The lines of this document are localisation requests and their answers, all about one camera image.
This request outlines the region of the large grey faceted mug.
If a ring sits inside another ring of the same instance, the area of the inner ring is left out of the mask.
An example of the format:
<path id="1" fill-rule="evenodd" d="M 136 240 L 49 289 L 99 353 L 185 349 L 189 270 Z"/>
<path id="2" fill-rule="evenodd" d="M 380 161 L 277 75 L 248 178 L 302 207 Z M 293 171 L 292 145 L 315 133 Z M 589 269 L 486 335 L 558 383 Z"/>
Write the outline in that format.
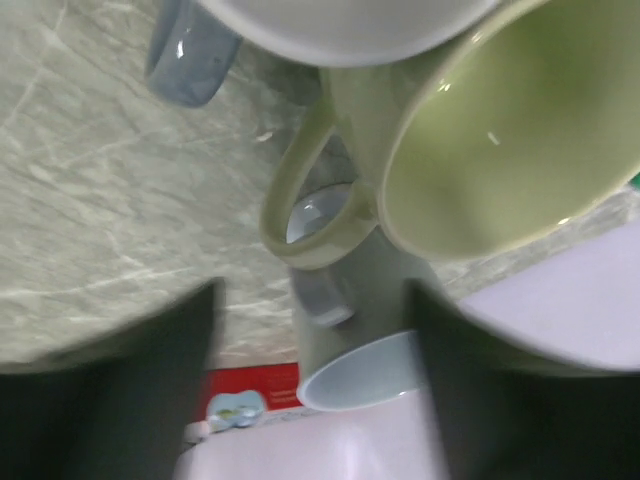
<path id="1" fill-rule="evenodd" d="M 242 42 L 316 67 L 405 59 L 453 38 L 496 6 L 478 1 L 163 1 L 145 67 L 148 88 L 174 105 L 207 104 Z"/>

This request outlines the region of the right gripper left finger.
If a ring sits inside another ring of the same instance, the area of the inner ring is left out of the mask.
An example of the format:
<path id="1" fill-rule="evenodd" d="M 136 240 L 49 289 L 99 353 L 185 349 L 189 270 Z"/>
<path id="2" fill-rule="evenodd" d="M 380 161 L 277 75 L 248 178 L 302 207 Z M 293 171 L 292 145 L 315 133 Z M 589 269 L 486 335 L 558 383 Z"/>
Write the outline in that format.
<path id="1" fill-rule="evenodd" d="M 2 478 L 172 478 L 224 307 L 213 278 L 76 347 L 2 365 Z"/>

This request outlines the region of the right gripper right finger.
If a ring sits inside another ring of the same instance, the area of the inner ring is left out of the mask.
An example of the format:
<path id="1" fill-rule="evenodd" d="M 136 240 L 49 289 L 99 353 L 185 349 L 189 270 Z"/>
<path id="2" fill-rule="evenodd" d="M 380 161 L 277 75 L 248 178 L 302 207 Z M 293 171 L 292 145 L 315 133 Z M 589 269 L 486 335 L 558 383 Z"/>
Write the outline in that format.
<path id="1" fill-rule="evenodd" d="M 417 279 L 403 290 L 446 478 L 638 478 L 638 372 L 554 361 Z"/>

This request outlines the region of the light green mug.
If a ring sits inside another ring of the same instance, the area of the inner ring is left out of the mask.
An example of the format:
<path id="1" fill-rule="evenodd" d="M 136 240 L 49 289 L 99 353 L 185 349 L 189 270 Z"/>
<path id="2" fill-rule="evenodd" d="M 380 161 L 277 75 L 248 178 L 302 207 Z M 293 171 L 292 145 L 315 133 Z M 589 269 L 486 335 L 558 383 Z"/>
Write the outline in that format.
<path id="1" fill-rule="evenodd" d="M 431 51 L 320 79 L 260 217 L 264 245 L 295 268 L 330 265 L 375 228 L 427 260 L 508 251 L 639 171 L 635 1 L 509 1 Z M 332 135 L 357 178 L 328 224 L 288 242 L 297 194 Z"/>

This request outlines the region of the small grey-blue mug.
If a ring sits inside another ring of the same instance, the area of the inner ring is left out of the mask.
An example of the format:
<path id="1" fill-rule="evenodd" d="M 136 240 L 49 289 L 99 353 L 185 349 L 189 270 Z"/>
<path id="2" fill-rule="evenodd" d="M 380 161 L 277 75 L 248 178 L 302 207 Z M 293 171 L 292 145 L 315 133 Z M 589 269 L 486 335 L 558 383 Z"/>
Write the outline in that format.
<path id="1" fill-rule="evenodd" d="M 438 288 L 428 262 L 397 249 L 379 228 L 337 262 L 288 271 L 298 348 L 297 397 L 311 409 L 353 410 L 421 385 L 415 333 L 404 317 L 409 279 Z"/>

